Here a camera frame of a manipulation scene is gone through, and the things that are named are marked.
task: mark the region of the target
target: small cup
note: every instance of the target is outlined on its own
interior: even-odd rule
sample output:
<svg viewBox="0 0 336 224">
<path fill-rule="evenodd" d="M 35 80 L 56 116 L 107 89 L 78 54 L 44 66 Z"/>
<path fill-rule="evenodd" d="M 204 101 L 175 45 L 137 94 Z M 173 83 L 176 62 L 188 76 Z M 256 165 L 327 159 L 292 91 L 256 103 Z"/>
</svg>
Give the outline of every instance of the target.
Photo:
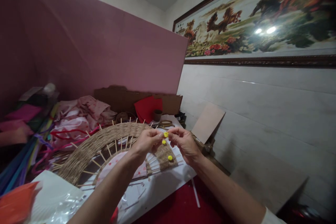
<svg viewBox="0 0 336 224">
<path fill-rule="evenodd" d="M 153 120 L 156 122 L 160 122 L 162 116 L 162 111 L 161 110 L 154 110 L 153 112 Z"/>
</svg>

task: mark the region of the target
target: red tablecloth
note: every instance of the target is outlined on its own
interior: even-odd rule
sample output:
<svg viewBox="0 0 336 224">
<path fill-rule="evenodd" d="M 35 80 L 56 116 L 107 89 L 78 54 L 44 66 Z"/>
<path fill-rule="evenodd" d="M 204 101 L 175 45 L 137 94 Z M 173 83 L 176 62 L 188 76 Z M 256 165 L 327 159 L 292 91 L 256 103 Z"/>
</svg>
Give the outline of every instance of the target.
<svg viewBox="0 0 336 224">
<path fill-rule="evenodd" d="M 201 208 L 190 180 L 133 224 L 234 223 L 201 179 L 196 176 L 194 181 Z"/>
</svg>

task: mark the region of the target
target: pink wall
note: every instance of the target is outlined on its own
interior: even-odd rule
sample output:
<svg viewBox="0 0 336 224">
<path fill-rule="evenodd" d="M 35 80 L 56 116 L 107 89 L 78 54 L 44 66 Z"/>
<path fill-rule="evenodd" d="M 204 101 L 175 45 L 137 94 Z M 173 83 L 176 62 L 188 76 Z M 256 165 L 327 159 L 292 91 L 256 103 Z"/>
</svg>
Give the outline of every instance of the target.
<svg viewBox="0 0 336 224">
<path fill-rule="evenodd" d="M 176 94 L 187 39 L 98 0 L 17 0 L 36 67 L 63 99 L 123 85 Z"/>
<path fill-rule="evenodd" d="M 14 0 L 0 0 L 0 118 L 36 84 L 37 73 Z"/>
</svg>

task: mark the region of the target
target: hand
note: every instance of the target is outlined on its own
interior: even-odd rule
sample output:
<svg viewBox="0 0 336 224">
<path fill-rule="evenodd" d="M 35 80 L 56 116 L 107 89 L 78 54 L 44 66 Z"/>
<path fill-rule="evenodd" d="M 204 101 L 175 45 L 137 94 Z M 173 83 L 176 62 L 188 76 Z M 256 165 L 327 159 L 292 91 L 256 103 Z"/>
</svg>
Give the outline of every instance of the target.
<svg viewBox="0 0 336 224">
<path fill-rule="evenodd" d="M 180 149 L 182 157 L 188 165 L 193 166 L 203 156 L 190 131 L 175 127 L 169 129 L 167 132 L 169 132 L 168 138 L 171 147 L 174 148 L 176 145 Z"/>
<path fill-rule="evenodd" d="M 148 152 L 155 152 L 162 144 L 163 133 L 156 129 L 145 129 L 141 132 L 135 144 L 130 149 L 132 155 L 139 156 L 141 163 L 145 160 Z"/>
</svg>

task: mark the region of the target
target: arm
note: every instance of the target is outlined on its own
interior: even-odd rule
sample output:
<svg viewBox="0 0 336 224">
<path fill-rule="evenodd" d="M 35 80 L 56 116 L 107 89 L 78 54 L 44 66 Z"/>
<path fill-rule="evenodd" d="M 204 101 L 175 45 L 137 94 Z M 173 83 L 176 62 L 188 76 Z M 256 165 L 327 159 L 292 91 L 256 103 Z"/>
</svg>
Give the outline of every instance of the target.
<svg viewBox="0 0 336 224">
<path fill-rule="evenodd" d="M 235 223 L 261 224 L 266 208 L 205 158 L 189 131 L 173 128 L 168 132 L 170 145 L 177 145 L 186 163 L 197 172 Z"/>
<path fill-rule="evenodd" d="M 162 138 L 163 133 L 158 130 L 144 130 L 132 148 L 115 165 L 68 224 L 110 223 L 111 216 L 135 171 L 153 146 L 156 144 L 156 148 L 158 147 Z"/>
</svg>

